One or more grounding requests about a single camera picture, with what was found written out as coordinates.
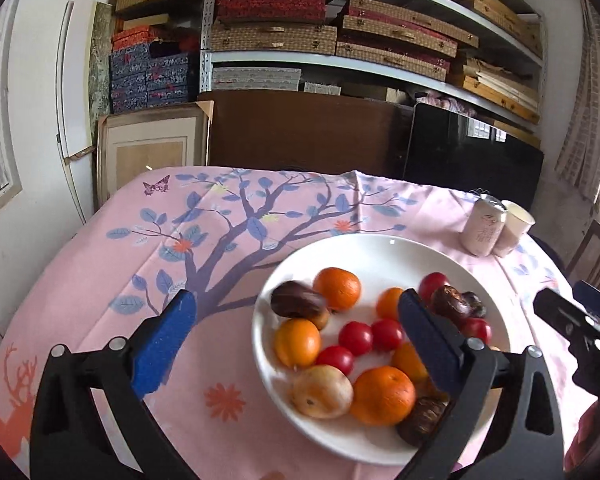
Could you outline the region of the dark purple passion fruit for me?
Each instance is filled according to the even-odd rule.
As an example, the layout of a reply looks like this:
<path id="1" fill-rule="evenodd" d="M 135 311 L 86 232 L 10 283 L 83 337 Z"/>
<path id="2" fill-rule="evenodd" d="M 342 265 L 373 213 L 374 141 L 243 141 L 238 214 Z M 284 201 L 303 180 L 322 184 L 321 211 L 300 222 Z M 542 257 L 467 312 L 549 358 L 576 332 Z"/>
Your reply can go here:
<path id="1" fill-rule="evenodd" d="M 428 308 L 433 314 L 447 318 L 456 327 L 462 326 L 471 315 L 470 304 L 451 285 L 443 285 L 435 290 L 431 295 Z"/>

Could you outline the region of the large orange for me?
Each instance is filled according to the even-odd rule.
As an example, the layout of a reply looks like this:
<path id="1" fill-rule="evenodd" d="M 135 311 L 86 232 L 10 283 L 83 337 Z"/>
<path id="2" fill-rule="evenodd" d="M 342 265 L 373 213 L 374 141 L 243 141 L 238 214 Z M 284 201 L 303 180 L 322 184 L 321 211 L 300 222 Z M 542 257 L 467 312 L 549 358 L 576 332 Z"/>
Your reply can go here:
<path id="1" fill-rule="evenodd" d="M 370 368 L 355 379 L 349 413 L 366 426 L 396 426 L 411 413 L 415 402 L 411 379 L 386 365 Z"/>

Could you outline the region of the tan round pear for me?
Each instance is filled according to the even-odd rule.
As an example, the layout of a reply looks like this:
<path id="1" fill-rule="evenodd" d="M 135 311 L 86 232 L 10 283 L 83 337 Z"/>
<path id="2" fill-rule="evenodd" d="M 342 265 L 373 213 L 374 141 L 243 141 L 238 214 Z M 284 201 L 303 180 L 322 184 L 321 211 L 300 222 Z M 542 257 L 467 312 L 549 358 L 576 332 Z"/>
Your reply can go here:
<path id="1" fill-rule="evenodd" d="M 334 419 L 350 410 L 353 386 L 345 374 L 330 365 L 317 365 L 301 372 L 292 382 L 290 402 L 301 414 L 316 419 Z"/>

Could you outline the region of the wooden chair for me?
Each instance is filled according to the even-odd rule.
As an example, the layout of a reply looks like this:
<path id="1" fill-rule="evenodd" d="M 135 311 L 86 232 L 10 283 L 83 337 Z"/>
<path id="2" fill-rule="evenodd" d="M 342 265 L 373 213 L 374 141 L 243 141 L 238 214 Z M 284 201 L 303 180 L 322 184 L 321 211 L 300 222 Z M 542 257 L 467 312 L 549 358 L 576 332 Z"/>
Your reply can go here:
<path id="1" fill-rule="evenodd" d="M 597 220 L 592 221 L 568 263 L 566 277 L 571 285 L 584 281 L 600 290 L 600 222 Z"/>

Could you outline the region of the red cherry tomato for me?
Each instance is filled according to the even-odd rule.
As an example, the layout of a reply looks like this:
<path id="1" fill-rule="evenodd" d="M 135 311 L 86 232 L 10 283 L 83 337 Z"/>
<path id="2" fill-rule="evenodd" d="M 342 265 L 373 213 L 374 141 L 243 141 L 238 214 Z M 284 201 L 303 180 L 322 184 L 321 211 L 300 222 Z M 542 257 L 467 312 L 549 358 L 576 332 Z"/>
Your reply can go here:
<path id="1" fill-rule="evenodd" d="M 347 349 L 355 358 L 365 356 L 373 350 L 372 328 L 362 322 L 349 322 L 340 330 L 338 344 Z"/>

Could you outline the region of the white paper cup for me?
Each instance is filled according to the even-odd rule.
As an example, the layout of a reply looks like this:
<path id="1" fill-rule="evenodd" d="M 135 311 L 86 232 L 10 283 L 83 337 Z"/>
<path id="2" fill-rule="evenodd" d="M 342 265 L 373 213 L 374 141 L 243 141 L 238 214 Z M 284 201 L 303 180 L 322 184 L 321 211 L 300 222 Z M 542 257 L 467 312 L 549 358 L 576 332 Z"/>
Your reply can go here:
<path id="1" fill-rule="evenodd" d="M 496 241 L 492 252 L 498 257 L 510 254 L 518 245 L 521 237 L 535 225 L 535 218 L 529 211 L 511 200 L 503 200 L 506 208 L 504 228 Z"/>

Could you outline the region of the small orange tangerine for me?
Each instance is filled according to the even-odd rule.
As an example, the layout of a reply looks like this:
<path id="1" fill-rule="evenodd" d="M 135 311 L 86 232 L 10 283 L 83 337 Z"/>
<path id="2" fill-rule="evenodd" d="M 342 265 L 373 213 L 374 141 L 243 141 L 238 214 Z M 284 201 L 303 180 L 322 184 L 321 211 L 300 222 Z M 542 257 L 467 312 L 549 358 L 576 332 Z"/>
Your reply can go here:
<path id="1" fill-rule="evenodd" d="M 361 282 L 355 274 L 333 266 L 317 273 L 313 289 L 325 298 L 330 310 L 338 312 L 352 309 L 362 294 Z"/>

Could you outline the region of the pink beverage can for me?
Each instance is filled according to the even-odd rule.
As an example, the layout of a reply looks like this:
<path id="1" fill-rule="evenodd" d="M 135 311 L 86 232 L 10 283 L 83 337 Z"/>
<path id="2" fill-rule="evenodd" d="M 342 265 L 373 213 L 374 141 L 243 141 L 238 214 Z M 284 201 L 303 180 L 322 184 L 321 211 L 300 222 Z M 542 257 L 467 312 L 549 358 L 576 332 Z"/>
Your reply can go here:
<path id="1" fill-rule="evenodd" d="M 460 244 L 476 257 L 490 255 L 505 226 L 506 217 L 506 207 L 500 200 L 481 194 L 460 232 Z"/>

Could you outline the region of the patterned curtain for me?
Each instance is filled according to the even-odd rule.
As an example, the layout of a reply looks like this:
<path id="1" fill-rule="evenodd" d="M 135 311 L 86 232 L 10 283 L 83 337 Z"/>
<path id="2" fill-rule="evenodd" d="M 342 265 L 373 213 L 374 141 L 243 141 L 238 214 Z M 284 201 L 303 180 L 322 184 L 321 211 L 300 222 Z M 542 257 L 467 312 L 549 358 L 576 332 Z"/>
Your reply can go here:
<path id="1" fill-rule="evenodd" d="M 600 14 L 580 0 L 583 40 L 576 98 L 555 165 L 562 180 L 588 202 L 600 198 Z"/>

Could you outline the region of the yellow orange kumquat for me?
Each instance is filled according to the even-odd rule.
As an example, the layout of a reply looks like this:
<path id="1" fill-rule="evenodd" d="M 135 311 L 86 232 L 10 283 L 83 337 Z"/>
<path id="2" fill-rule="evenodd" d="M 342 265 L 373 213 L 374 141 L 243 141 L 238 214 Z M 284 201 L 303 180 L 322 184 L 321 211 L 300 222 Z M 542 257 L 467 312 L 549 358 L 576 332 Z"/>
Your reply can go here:
<path id="1" fill-rule="evenodd" d="M 305 318 L 291 318 L 280 324 L 274 335 L 274 352 L 291 370 L 311 366 L 321 351 L 321 333 Z"/>

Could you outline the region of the pink floral tablecloth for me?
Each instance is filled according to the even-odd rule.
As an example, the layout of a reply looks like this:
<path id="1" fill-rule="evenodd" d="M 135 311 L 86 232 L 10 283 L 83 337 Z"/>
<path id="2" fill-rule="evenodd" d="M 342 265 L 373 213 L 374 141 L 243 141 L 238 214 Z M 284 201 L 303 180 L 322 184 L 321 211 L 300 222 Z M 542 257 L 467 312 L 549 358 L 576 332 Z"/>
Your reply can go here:
<path id="1" fill-rule="evenodd" d="M 279 413 L 253 363 L 250 323 L 274 266 L 324 237 L 386 233 L 436 248 L 475 275 L 545 354 L 571 440 L 592 396 L 572 381 L 566 342 L 533 312 L 543 288 L 569 285 L 531 238 L 503 258 L 475 258 L 458 234 L 474 198 L 366 176 L 227 168 L 143 174 L 62 248 L 16 312 L 0 347 L 0 445 L 29 466 L 35 395 L 48 352 L 98 350 L 132 334 L 180 289 L 197 311 L 146 404 L 205 479 L 391 479 L 392 467 L 340 458 Z"/>

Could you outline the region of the black monitor screen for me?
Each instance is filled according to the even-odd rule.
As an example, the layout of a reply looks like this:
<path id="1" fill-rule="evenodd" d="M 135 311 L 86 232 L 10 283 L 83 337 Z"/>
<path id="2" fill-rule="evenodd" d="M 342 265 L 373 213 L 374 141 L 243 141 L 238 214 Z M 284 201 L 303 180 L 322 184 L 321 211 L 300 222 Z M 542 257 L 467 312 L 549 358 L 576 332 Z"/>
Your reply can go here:
<path id="1" fill-rule="evenodd" d="M 481 191 L 529 209 L 544 154 L 535 146 L 477 118 L 425 103 L 414 107 L 403 179 Z"/>

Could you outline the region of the framed picture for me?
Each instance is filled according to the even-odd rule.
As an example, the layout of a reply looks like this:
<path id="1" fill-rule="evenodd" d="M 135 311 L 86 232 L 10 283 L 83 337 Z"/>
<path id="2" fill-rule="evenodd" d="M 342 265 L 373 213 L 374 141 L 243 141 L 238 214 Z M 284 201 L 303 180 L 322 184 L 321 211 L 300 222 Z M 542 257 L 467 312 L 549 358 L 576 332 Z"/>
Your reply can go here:
<path id="1" fill-rule="evenodd" d="M 212 101 L 198 101 L 100 118 L 97 203 L 145 171 L 208 165 L 213 113 Z"/>

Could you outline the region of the dark brown cabinet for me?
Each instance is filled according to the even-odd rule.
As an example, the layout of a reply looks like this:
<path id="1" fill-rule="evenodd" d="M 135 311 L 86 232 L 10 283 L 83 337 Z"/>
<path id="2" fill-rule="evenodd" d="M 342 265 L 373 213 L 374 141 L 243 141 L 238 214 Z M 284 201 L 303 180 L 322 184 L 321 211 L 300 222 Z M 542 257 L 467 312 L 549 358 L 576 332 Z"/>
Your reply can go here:
<path id="1" fill-rule="evenodd" d="M 399 179 L 413 109 L 387 102 L 274 90 L 204 92 L 214 103 L 209 164 Z"/>

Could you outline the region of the white metal shelf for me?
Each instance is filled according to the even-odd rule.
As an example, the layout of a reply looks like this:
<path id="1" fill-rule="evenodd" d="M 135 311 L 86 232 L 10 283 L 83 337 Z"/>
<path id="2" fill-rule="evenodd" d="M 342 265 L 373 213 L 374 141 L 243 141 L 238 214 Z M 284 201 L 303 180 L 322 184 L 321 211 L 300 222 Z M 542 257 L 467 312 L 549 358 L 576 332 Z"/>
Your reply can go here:
<path id="1" fill-rule="evenodd" d="M 533 130 L 539 49 L 467 0 L 204 0 L 199 88 L 223 66 L 289 64 L 439 92 Z"/>

